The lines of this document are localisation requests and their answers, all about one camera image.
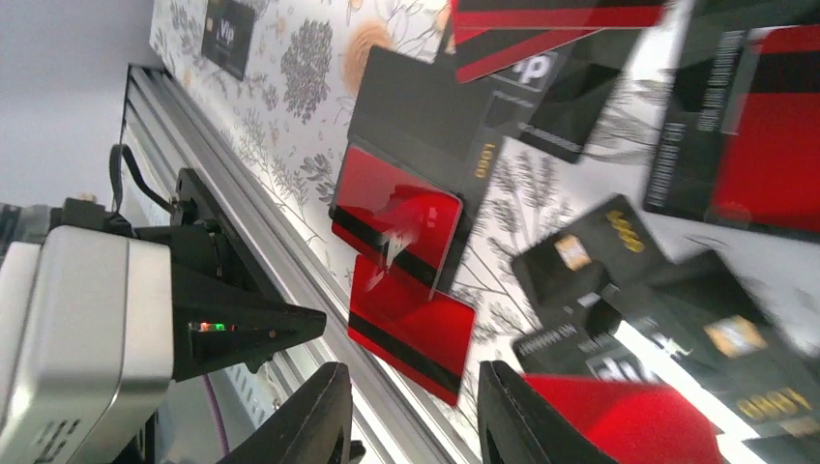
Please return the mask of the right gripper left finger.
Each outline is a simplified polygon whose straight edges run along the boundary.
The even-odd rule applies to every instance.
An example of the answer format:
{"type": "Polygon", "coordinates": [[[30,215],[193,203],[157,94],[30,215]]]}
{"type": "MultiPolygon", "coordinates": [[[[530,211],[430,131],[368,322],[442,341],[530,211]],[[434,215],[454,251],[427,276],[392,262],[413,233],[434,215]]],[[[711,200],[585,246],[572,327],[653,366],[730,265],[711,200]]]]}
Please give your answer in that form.
{"type": "Polygon", "coordinates": [[[351,438],[352,412],[347,365],[326,362],[220,464],[361,463],[366,447],[351,438]]]}

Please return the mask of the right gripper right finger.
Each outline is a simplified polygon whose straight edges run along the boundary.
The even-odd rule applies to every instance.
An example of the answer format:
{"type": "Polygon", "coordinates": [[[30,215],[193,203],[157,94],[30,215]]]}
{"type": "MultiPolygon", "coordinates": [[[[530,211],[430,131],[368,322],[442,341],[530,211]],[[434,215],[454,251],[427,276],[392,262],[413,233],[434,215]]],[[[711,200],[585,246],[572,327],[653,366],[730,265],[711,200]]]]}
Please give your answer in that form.
{"type": "Polygon", "coordinates": [[[478,428],[483,463],[612,463],[516,371],[480,363],[478,428]]]}

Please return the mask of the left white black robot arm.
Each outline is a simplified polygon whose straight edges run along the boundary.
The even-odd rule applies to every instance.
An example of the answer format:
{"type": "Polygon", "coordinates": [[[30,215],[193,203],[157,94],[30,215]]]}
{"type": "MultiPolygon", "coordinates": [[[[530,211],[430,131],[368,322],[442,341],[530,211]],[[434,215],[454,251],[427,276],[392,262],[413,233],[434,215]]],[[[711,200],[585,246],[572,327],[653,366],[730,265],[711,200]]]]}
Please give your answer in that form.
{"type": "Polygon", "coordinates": [[[314,339],[325,315],[228,283],[204,228],[99,204],[1,207],[1,459],[109,463],[170,384],[314,339]]]}

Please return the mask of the black card by left arm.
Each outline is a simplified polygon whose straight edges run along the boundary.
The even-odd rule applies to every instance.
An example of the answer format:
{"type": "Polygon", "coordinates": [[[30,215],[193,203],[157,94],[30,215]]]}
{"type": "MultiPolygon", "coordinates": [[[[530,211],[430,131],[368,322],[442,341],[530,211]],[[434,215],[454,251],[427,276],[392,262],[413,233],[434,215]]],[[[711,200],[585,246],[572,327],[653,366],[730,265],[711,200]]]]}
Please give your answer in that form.
{"type": "Polygon", "coordinates": [[[248,1],[207,2],[200,54],[238,81],[245,78],[256,14],[248,1]]]}

